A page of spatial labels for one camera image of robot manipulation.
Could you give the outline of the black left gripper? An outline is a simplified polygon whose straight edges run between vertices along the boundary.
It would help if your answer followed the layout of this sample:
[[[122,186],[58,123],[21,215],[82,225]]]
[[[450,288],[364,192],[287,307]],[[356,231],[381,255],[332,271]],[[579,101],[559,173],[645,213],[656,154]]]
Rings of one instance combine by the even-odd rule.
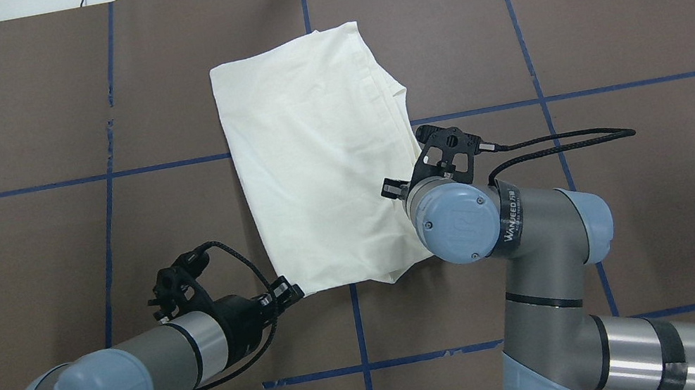
[[[304,297],[305,292],[298,284],[279,276],[268,291],[257,297],[233,294],[213,302],[216,319],[227,340],[226,366],[231,367],[256,351],[275,313],[286,311]]]

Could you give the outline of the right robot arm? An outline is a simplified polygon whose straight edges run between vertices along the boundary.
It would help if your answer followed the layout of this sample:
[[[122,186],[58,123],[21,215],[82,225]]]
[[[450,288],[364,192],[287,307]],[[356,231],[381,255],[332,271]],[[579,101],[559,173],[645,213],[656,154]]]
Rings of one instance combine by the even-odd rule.
[[[503,390],[695,390],[695,324],[584,309],[584,270],[615,233],[597,195],[446,175],[385,179],[382,195],[441,260],[507,262]]]

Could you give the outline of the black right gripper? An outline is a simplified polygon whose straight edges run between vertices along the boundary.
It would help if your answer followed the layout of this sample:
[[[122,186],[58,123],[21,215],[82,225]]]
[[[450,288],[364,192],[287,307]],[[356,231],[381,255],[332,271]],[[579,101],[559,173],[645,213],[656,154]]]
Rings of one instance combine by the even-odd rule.
[[[382,190],[380,190],[381,196],[390,200],[408,201],[411,199],[415,187],[422,184],[426,179],[433,177],[438,177],[437,167],[428,166],[416,168],[410,181],[384,178]]]

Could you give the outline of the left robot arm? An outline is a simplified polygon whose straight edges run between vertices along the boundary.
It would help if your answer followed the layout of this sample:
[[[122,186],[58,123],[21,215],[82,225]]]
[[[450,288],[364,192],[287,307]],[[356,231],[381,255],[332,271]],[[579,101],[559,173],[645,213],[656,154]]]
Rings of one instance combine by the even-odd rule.
[[[264,330],[304,294],[280,276],[253,298],[200,295],[164,324],[57,365],[25,390],[204,390],[256,351]]]

